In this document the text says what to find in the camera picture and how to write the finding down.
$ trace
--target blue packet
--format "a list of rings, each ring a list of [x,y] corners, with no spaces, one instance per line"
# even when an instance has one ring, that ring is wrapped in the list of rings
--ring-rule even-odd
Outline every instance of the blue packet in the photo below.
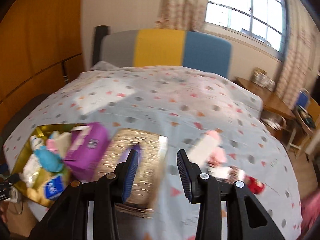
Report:
[[[44,184],[44,196],[50,200],[57,199],[63,190],[64,184],[61,174],[52,177],[48,182],[46,182],[46,184]]]

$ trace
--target window frame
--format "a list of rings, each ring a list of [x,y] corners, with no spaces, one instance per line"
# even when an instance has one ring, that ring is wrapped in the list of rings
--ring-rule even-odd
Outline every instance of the window frame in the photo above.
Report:
[[[239,9],[236,9],[236,8],[233,8],[233,7],[230,7],[230,6],[227,6],[227,5],[223,5],[223,4],[219,4],[219,3],[215,3],[215,2],[212,2],[212,1],[209,1],[208,0],[208,4],[215,4],[215,5],[218,5],[218,6],[222,6],[222,7],[225,7],[225,8],[228,8],[230,10],[234,10],[234,11],[237,11],[239,13],[242,13],[244,15],[247,15],[250,17],[250,29],[249,29],[249,34],[247,33],[242,33],[242,32],[239,32],[239,31],[236,31],[236,30],[233,30],[229,27],[224,27],[224,26],[221,26],[221,25],[217,25],[217,24],[212,24],[212,23],[209,23],[209,22],[205,22],[206,26],[205,25],[205,31],[206,32],[209,32],[211,33],[212,32],[212,28],[210,28],[211,26],[217,26],[219,28],[222,28],[222,29],[225,29],[225,30],[228,30],[228,31],[231,31],[233,33],[237,33],[237,34],[240,34],[242,36],[245,36],[246,38],[249,38],[251,40],[254,40],[266,47],[268,47],[266,49],[266,52],[268,54],[271,54],[272,56],[276,57],[277,59],[279,60],[283,60],[283,57],[284,57],[284,52],[285,52],[285,47],[286,47],[286,40],[287,40],[287,33],[288,33],[288,19],[287,19],[287,14],[286,14],[286,8],[287,8],[287,1],[286,0],[281,0],[281,2],[279,2],[281,4],[281,8],[282,8],[282,31],[279,32],[278,30],[276,30],[275,28],[273,28],[272,26],[270,26],[269,24],[267,24],[266,22],[256,18],[253,16],[253,12],[254,12],[254,5],[253,5],[253,0],[251,0],[251,11],[250,11],[250,14],[248,13],[245,13]],[[266,32],[266,37],[267,37],[267,34],[268,34],[268,27],[271,28],[272,30],[276,31],[277,33],[281,34],[281,41],[280,41],[280,49],[279,51],[274,49],[272,46],[264,43],[263,41],[257,39],[254,37],[254,33],[252,33],[252,26],[253,26],[253,20],[257,20],[263,24],[265,24],[267,26],[267,32]]]

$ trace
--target purple tissue box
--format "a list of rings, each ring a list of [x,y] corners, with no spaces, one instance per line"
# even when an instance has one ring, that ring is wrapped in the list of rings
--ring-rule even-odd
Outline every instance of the purple tissue box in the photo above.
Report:
[[[98,122],[84,124],[82,128],[76,131],[63,162],[77,179],[90,181],[110,141],[107,129]]]

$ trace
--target patterned curtain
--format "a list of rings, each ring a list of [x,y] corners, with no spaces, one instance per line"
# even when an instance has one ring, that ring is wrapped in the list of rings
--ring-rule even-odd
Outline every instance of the patterned curtain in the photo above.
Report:
[[[164,0],[156,28],[200,31],[207,3],[208,0]]]
[[[316,46],[316,25],[300,0],[287,0],[287,4],[289,42],[276,94],[293,109],[313,64],[310,51]]]

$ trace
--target wooden desk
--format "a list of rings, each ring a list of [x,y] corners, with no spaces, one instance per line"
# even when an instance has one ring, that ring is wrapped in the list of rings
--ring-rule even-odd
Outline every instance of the wooden desk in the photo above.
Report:
[[[236,83],[260,97],[263,101],[263,109],[275,114],[282,115],[286,119],[294,119],[295,116],[286,104],[273,92],[266,88],[259,87],[255,83],[243,79],[236,78]]]

